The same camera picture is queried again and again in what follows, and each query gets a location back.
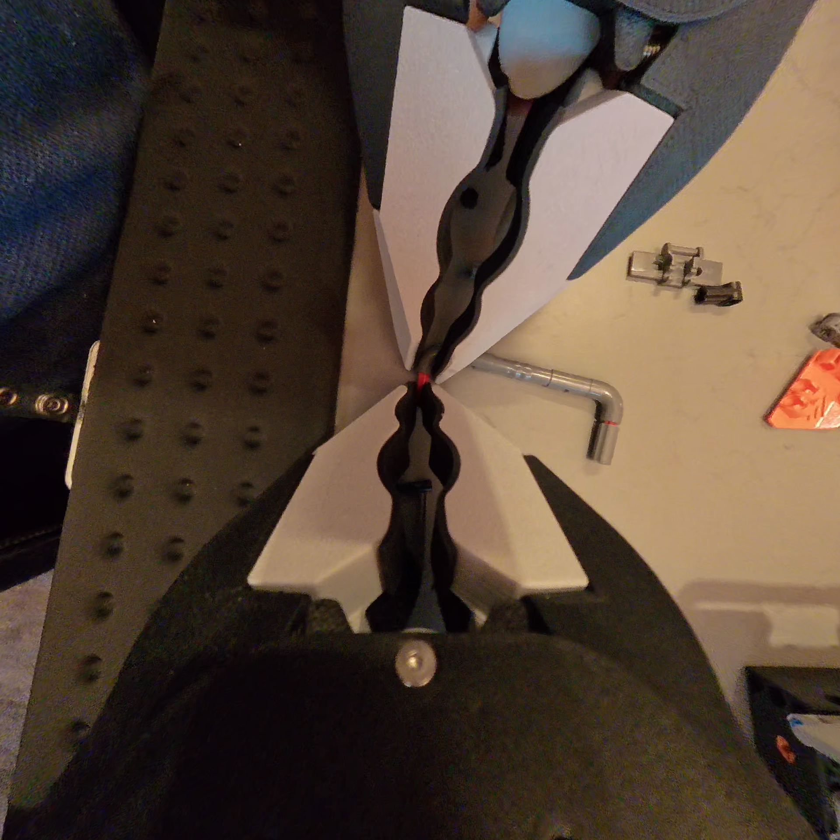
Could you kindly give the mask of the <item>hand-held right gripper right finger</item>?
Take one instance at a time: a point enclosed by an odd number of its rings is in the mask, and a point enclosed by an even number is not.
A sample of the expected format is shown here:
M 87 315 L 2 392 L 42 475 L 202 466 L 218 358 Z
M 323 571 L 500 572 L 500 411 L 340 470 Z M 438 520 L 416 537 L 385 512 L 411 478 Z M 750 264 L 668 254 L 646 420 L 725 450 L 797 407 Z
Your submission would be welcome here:
M 431 532 L 447 624 L 528 595 L 583 592 L 589 578 L 520 449 L 442 388 L 420 391 L 440 485 Z

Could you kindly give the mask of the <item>orange toy wedge piece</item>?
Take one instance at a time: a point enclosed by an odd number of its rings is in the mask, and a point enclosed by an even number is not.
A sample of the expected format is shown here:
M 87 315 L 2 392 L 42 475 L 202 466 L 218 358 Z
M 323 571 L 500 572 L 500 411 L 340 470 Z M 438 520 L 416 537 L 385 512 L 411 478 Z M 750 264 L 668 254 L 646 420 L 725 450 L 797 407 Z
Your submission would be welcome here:
M 814 352 L 766 414 L 770 427 L 796 431 L 839 428 L 839 349 Z

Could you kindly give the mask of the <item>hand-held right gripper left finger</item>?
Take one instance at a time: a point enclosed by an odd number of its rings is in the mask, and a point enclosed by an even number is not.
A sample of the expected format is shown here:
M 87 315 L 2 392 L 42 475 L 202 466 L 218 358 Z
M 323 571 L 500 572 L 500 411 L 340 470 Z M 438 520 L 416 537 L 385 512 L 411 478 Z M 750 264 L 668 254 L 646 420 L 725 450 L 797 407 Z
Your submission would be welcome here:
M 336 601 L 354 631 L 369 630 L 364 613 L 383 593 L 377 551 L 392 515 L 377 461 L 412 390 L 397 386 L 315 450 L 248 574 L 253 590 Z

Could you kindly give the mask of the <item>black perforated board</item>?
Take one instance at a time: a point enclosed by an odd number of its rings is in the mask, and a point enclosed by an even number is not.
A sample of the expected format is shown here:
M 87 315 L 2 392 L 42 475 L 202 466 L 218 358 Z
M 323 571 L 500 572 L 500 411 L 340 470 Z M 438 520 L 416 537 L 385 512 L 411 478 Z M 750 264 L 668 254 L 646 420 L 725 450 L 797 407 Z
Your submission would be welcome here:
M 9 795 L 202 546 L 333 430 L 361 173 L 341 2 L 167 2 Z

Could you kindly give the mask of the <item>person in blue jacket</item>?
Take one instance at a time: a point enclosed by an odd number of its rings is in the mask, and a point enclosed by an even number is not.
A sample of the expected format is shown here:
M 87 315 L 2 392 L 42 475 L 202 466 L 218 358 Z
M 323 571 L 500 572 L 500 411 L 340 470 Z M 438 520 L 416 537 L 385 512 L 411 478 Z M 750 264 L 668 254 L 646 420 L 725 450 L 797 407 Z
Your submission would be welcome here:
M 51 569 L 69 491 L 65 468 L 89 326 L 27 313 L 2 328 L 1 588 Z

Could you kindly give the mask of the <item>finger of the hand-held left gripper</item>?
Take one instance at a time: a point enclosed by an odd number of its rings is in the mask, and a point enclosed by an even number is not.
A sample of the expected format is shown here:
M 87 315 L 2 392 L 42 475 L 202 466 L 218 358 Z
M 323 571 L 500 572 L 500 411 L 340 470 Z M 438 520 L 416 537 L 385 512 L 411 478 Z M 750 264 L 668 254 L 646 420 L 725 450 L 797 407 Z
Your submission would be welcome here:
M 395 340 L 407 371 L 434 371 L 505 260 L 509 84 L 501 16 L 482 28 L 406 6 L 381 206 L 373 211 Z
M 442 359 L 436 381 L 464 369 L 560 293 L 674 120 L 619 90 L 560 111 L 527 170 L 512 251 L 491 271 L 477 314 Z

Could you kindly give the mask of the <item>black block with holes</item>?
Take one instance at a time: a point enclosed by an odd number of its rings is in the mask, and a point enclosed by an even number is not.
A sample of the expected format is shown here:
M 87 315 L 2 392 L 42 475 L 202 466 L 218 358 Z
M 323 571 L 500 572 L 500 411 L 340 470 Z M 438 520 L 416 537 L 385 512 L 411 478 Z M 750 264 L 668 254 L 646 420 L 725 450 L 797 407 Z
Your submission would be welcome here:
M 838 838 L 839 767 L 810 750 L 796 765 L 773 755 L 773 740 L 790 713 L 839 716 L 838 668 L 745 668 L 753 744 L 781 789 L 821 838 Z

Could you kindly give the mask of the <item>grey toy hinge assembly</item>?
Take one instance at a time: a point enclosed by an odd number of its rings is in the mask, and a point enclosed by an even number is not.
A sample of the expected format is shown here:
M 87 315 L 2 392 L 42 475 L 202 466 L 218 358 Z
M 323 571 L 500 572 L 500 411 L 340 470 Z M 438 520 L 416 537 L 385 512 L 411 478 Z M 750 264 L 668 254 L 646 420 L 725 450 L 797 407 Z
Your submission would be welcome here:
M 628 280 L 670 289 L 719 287 L 723 265 L 707 259 L 702 247 L 666 243 L 659 252 L 634 251 L 627 263 Z

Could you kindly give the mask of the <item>white green badge card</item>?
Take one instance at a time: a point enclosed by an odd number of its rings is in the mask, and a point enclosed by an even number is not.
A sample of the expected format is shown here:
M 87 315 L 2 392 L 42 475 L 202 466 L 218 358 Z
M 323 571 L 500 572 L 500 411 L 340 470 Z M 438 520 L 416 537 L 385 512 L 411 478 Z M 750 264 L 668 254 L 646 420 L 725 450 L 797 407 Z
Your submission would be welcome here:
M 81 429 L 85 418 L 85 413 L 88 406 L 88 398 L 89 392 L 91 387 L 91 381 L 93 375 L 96 370 L 97 361 L 98 361 L 98 352 L 100 348 L 100 341 L 95 341 L 88 352 L 87 355 L 87 364 L 85 374 L 82 380 L 82 385 L 80 389 L 80 399 L 79 399 L 79 406 L 77 411 L 76 420 L 73 426 L 73 432 L 70 440 L 70 450 L 68 454 L 68 459 L 66 463 L 66 470 L 65 470 L 65 484 L 66 488 L 70 490 L 72 488 L 72 477 L 73 477 L 73 469 L 76 462 L 77 457 L 77 450 L 81 436 Z

